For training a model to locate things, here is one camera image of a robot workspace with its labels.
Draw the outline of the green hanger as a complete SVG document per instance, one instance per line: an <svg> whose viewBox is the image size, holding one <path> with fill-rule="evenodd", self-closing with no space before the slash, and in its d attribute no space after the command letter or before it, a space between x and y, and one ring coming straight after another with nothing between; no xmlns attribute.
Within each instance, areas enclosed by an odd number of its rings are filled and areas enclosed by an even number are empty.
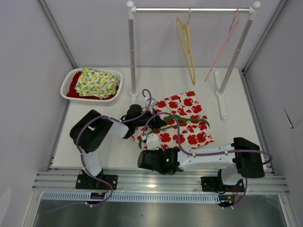
<svg viewBox="0 0 303 227"><path fill-rule="evenodd" d="M150 129L148 126L136 128L133 139L138 143L139 148L143 149L143 132L145 135L156 134L162 148L178 148L178 132L183 148L196 149L214 142L206 116L192 115L190 118L183 118L178 115L169 115L159 117L167 123L167 126L158 129Z"/></svg>

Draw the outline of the red poppy floral skirt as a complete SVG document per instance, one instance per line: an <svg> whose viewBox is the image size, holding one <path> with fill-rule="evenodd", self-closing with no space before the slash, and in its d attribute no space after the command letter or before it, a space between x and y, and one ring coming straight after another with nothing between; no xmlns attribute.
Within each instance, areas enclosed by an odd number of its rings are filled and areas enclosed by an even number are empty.
<svg viewBox="0 0 303 227"><path fill-rule="evenodd" d="M210 123L194 91L173 95L160 100L154 106L156 112L168 112L174 115L180 125L180 143L185 149L196 149L214 142ZM160 115L167 125L146 134L155 133L163 149L178 148L176 121L169 115Z"/></svg>

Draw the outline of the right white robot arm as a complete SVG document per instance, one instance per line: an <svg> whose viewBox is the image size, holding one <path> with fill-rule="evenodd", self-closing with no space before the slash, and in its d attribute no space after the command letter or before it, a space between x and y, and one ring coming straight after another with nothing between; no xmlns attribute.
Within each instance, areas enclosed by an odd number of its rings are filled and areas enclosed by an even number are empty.
<svg viewBox="0 0 303 227"><path fill-rule="evenodd" d="M162 175L197 171L204 168L217 170L216 177L202 177L204 192L228 192L239 186L244 178L263 178L264 163L259 145L242 137L236 137L231 144L209 149L153 148L143 150L137 166L156 171Z"/></svg>

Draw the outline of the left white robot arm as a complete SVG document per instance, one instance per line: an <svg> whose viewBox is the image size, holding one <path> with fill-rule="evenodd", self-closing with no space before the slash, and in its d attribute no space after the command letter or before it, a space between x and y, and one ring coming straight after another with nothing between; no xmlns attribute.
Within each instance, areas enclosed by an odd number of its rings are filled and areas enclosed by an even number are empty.
<svg viewBox="0 0 303 227"><path fill-rule="evenodd" d="M156 110L153 108L143 112L143 108L138 104L131 105L120 120L111 119L96 110L91 110L72 127L70 138L80 148L80 157L84 161L82 172L90 188L98 189L104 180L103 169L96 152L104 138L107 135L116 135L128 139L154 114Z"/></svg>

